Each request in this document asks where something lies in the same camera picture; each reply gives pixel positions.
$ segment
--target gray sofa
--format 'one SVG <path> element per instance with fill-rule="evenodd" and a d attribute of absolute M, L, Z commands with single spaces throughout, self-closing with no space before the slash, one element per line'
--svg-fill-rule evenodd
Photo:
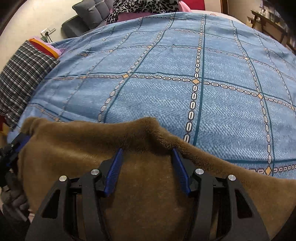
<path fill-rule="evenodd" d="M 68 38 L 79 37 L 106 24 L 114 0 L 83 0 L 72 6 L 78 13 L 62 24 Z"/>

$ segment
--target wall socket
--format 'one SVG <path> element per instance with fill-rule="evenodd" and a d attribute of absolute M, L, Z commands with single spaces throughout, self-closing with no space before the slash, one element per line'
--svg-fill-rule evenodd
<path fill-rule="evenodd" d="M 45 33 L 46 33 L 46 32 L 48 32 L 48 35 L 51 35 L 55 30 L 56 30 L 55 28 L 53 28 L 53 29 L 46 28 L 46 29 L 44 29 L 43 31 L 41 31 L 41 35 L 42 35 L 43 37 L 46 37 L 46 36 L 45 36 Z"/>

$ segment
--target blue bed sheet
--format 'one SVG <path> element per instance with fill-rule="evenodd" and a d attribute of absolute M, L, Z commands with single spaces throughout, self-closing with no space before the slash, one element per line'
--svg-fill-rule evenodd
<path fill-rule="evenodd" d="M 295 56 L 232 20 L 169 13 L 55 44 L 60 63 L 27 117 L 119 123 L 156 117 L 172 134 L 265 175 L 296 178 Z"/>

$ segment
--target blue gripper pad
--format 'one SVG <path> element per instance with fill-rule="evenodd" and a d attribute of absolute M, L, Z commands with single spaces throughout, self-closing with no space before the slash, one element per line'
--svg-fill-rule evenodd
<path fill-rule="evenodd" d="M 181 190 L 185 192 L 186 195 L 189 195 L 191 193 L 189 175 L 186 172 L 186 169 L 181 159 L 182 159 L 181 155 L 179 155 L 178 151 L 174 148 L 172 153 L 172 164 L 178 176 L 178 179 L 181 185 Z"/>
<path fill-rule="evenodd" d="M 121 170 L 122 161 L 123 161 L 123 150 L 120 148 L 116 153 L 113 159 L 113 163 L 106 176 L 105 189 L 104 189 L 104 193 L 106 196 L 110 196 L 114 192 L 115 185 Z"/>

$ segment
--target wooden table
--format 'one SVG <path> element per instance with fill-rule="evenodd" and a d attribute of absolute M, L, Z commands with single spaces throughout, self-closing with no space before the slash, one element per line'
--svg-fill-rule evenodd
<path fill-rule="evenodd" d="M 283 27 L 281 27 L 280 25 L 278 25 L 277 23 L 275 23 L 275 22 L 271 21 L 270 19 L 268 19 L 267 17 L 261 15 L 260 13 L 254 11 L 254 10 L 251 10 L 251 12 L 255 16 L 254 17 L 254 20 L 253 20 L 252 28 L 255 27 L 256 22 L 258 22 L 257 19 L 260 18 L 261 32 L 262 33 L 265 32 L 270 37 L 272 37 L 273 39 L 275 39 L 274 36 L 272 36 L 269 32 L 267 32 L 266 30 L 263 29 L 263 26 L 265 26 L 266 23 L 269 23 L 270 25 L 272 25 L 273 27 L 275 27 L 277 30 L 279 30 L 281 32 L 281 38 L 280 38 L 279 42 L 282 43 L 284 37 L 287 35 L 286 30 Z"/>

